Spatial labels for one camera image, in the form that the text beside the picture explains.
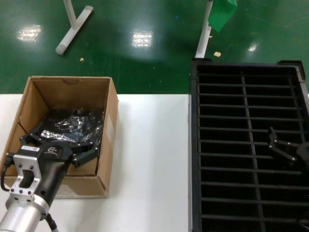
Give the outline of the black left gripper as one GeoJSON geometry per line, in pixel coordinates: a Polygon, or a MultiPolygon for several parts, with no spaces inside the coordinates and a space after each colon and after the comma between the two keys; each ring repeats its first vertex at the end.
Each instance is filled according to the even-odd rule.
{"type": "Polygon", "coordinates": [[[19,141],[21,145],[39,146],[38,162],[41,180],[36,189],[36,195],[51,205],[71,162],[75,168],[78,168],[98,157],[99,134],[92,133],[77,142],[71,142],[70,147],[67,142],[47,142],[41,137],[42,131],[43,122],[40,122],[21,136],[19,141]]]}

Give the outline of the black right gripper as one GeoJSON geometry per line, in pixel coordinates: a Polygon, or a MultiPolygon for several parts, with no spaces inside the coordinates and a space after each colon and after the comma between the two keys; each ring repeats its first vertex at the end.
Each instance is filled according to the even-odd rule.
{"type": "Polygon", "coordinates": [[[286,162],[296,162],[296,157],[288,154],[286,151],[279,149],[277,145],[286,147],[297,147],[296,153],[302,159],[303,163],[309,165],[309,144],[308,143],[292,143],[279,140],[273,127],[268,129],[268,148],[271,150],[271,156],[275,159],[281,159],[286,162]]]}

